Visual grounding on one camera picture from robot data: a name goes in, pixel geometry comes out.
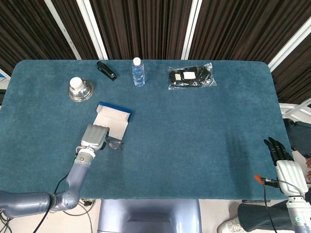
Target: person's hand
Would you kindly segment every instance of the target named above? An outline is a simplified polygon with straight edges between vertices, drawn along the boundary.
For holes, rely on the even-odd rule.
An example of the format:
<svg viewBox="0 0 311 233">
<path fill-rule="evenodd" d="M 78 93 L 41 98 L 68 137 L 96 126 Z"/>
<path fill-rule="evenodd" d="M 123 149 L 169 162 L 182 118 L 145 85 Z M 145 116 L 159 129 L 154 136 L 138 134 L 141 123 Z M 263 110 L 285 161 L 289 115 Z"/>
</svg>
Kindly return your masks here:
<svg viewBox="0 0 311 233">
<path fill-rule="evenodd" d="M 311 158 L 306 159 L 306 165 L 308 168 L 311 168 Z M 308 172 L 307 178 L 309 181 L 311 181 L 311 171 Z"/>
</svg>

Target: eyeglasses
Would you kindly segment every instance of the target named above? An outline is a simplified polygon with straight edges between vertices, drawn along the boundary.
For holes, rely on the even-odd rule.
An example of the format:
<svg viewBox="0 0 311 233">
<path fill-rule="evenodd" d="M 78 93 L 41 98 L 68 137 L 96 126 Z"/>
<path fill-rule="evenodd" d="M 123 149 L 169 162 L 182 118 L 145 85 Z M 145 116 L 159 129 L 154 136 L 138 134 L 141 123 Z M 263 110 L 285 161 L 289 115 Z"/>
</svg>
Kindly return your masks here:
<svg viewBox="0 0 311 233">
<path fill-rule="evenodd" d="M 122 150 L 121 148 L 121 144 L 123 144 L 123 142 L 119 141 L 119 140 L 107 140 L 106 142 L 108 143 L 109 147 L 113 150 Z"/>
</svg>

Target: dark striped curtain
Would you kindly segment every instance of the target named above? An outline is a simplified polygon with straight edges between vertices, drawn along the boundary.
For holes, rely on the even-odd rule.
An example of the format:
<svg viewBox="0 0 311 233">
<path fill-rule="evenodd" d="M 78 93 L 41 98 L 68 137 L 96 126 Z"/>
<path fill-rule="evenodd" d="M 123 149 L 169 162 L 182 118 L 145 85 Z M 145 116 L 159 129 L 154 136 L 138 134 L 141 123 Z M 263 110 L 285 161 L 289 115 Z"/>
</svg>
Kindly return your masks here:
<svg viewBox="0 0 311 233">
<path fill-rule="evenodd" d="M 296 103 L 311 98 L 311 34 L 272 72 L 279 101 Z"/>
<path fill-rule="evenodd" d="M 109 59 L 180 59 L 192 0 L 92 0 Z"/>
<path fill-rule="evenodd" d="M 0 68 L 9 75 L 24 59 L 75 59 L 42 0 L 1 1 L 0 22 Z"/>
<path fill-rule="evenodd" d="M 310 0 L 203 0 L 189 59 L 269 63 L 310 16 Z"/>
<path fill-rule="evenodd" d="M 52 0 L 82 59 L 98 59 L 76 0 Z"/>
</svg>

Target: orange cable tip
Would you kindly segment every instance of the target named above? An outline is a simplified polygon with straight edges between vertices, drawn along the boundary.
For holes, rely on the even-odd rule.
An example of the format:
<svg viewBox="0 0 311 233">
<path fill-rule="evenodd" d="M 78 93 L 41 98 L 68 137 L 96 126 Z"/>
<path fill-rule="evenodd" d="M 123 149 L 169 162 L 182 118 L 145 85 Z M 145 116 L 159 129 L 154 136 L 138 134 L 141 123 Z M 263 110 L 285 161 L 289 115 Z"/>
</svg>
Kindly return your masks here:
<svg viewBox="0 0 311 233">
<path fill-rule="evenodd" d="M 260 175 L 255 175 L 255 180 L 262 184 Z"/>
</svg>

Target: plastic water bottle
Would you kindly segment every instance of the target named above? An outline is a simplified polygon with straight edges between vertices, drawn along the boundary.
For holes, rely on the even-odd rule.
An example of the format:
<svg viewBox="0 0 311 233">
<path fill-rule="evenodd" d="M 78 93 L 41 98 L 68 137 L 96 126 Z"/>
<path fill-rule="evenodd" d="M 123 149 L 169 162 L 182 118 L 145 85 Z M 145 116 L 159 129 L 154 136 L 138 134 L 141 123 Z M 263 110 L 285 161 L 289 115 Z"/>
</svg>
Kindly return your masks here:
<svg viewBox="0 0 311 233">
<path fill-rule="evenodd" d="M 139 57 L 133 59 L 132 73 L 135 86 L 145 85 L 145 71 L 144 64 Z"/>
</svg>

